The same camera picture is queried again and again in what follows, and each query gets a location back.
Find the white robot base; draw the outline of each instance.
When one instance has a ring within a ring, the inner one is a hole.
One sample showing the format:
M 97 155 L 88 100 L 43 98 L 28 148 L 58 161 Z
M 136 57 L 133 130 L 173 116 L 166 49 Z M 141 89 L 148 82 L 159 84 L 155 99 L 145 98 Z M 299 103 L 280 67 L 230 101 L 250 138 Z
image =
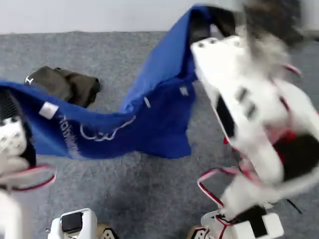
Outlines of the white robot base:
M 84 208 L 62 214 L 52 221 L 48 239 L 118 239 L 107 224 L 98 224 L 95 213 Z
M 284 235 L 276 213 L 225 226 L 215 219 L 219 211 L 205 214 L 200 227 L 193 227 L 187 239 L 275 239 Z

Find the black wire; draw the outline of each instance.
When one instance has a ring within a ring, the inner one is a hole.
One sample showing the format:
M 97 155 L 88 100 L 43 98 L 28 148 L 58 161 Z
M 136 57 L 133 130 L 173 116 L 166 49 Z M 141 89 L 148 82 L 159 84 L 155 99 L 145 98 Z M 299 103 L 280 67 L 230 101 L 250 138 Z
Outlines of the black wire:
M 290 203 L 290 205 L 293 206 L 299 214 L 303 214 L 302 211 L 290 199 L 287 199 L 287 202 Z

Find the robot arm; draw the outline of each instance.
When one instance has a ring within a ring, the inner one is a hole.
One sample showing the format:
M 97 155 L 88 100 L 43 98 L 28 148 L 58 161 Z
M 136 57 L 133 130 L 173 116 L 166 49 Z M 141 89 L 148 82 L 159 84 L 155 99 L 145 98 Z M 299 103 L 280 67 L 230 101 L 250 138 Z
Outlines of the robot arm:
M 34 184 L 38 174 L 47 172 L 47 181 L 24 187 Z M 31 130 L 19 103 L 9 90 L 0 89 L 0 233 L 4 239 L 32 238 L 29 213 L 11 192 L 36 189 L 54 179 L 54 167 L 36 165 Z

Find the folded cloth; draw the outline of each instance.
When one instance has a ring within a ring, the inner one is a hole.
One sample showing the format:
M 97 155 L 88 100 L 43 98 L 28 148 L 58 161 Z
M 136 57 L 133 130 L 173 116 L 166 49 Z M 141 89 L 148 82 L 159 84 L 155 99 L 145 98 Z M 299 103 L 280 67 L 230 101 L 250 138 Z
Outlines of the folded cloth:
M 45 93 L 81 107 L 88 107 L 100 91 L 100 82 L 95 77 L 82 75 L 61 68 L 43 66 L 24 82 L 25 86 L 36 87 Z
M 73 96 L 68 100 L 69 103 L 86 108 L 95 101 L 96 95 L 101 89 L 99 79 L 61 68 L 55 68 L 54 72 L 71 85 Z
M 48 66 L 43 66 L 29 75 L 24 85 L 41 89 L 63 101 L 69 101 L 73 96 L 71 85 L 57 71 Z

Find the white logo print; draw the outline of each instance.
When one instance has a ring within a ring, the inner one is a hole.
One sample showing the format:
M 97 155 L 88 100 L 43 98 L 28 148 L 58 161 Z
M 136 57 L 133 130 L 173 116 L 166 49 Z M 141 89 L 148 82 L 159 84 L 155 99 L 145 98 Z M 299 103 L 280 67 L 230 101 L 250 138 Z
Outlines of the white logo print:
M 75 159 L 82 159 L 83 157 L 81 156 L 78 145 L 76 143 L 76 137 L 73 134 L 72 125 L 70 125 L 69 121 L 65 116 L 60 115 L 59 118 L 59 125 L 69 154 Z
M 32 79 L 29 79 L 29 76 L 27 76 L 24 82 L 25 82 L 25 83 L 28 82 L 29 85 L 31 85 L 31 83 L 32 83 L 33 80 L 34 80 L 33 78 L 32 78 Z
M 133 123 L 133 121 L 135 120 L 136 116 L 134 116 L 131 120 L 125 122 L 124 124 L 122 124 L 120 127 L 115 128 L 115 130 L 113 131 L 113 133 L 111 135 L 107 134 L 103 134 L 101 132 L 98 132 L 97 134 L 95 133 L 92 136 L 88 136 L 85 132 L 84 132 L 84 126 L 81 124 L 80 126 L 80 132 L 83 138 L 87 139 L 87 140 L 94 140 L 96 142 L 101 142 L 104 140 L 112 140 L 115 137 L 116 132 L 121 129 L 124 128 L 125 126 Z

